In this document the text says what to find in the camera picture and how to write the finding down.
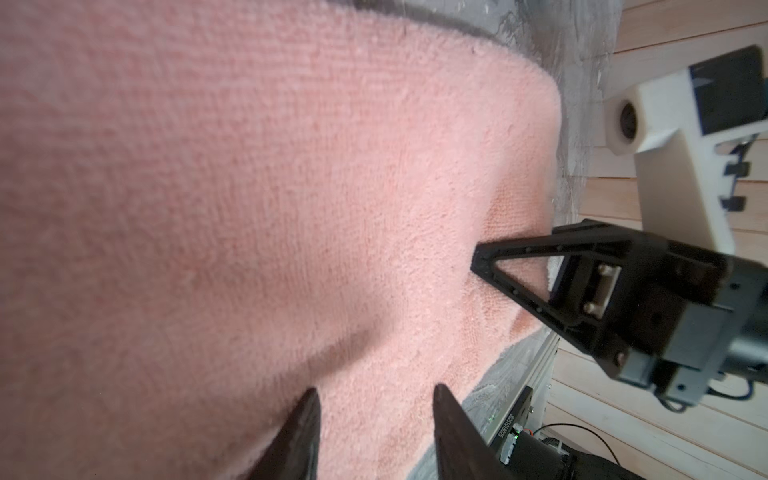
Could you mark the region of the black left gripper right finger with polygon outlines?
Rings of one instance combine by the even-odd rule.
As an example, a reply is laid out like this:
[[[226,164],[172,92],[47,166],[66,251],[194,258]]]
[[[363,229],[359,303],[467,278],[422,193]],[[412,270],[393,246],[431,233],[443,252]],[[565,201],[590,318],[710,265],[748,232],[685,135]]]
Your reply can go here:
[[[513,479],[442,383],[433,390],[433,419],[439,479]]]

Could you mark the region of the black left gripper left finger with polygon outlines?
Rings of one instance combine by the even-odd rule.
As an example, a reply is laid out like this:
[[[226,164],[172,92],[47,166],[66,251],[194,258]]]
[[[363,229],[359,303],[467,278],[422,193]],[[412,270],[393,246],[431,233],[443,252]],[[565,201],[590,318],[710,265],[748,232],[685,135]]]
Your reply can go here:
[[[248,480],[315,480],[321,433],[321,402],[307,389],[272,443],[246,474]]]

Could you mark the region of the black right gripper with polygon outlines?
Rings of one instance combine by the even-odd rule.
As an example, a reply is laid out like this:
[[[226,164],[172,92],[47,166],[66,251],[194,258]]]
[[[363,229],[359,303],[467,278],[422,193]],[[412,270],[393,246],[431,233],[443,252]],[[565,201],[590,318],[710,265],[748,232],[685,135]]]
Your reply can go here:
[[[505,261],[560,258],[554,285],[536,293]],[[734,375],[767,381],[767,268],[671,246],[585,220],[548,236],[476,246],[471,271],[518,303],[614,380],[669,403],[695,405]]]

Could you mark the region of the pink towel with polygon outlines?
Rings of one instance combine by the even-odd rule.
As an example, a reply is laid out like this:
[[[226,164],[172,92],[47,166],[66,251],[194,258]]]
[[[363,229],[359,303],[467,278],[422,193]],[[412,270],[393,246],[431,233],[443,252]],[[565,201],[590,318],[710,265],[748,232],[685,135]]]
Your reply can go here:
[[[1,5],[1,475],[244,477],[309,387],[322,479],[403,479],[432,390],[537,322],[470,270],[552,225],[561,96],[326,1]]]

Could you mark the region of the aluminium frame rail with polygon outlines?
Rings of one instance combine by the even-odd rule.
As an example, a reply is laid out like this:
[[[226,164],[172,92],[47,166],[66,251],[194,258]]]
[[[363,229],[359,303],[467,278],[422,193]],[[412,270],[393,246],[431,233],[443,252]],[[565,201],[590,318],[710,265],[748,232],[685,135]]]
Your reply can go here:
[[[488,445],[503,427],[522,390],[549,382],[558,343],[559,336],[542,327],[506,348],[463,401],[462,407]]]

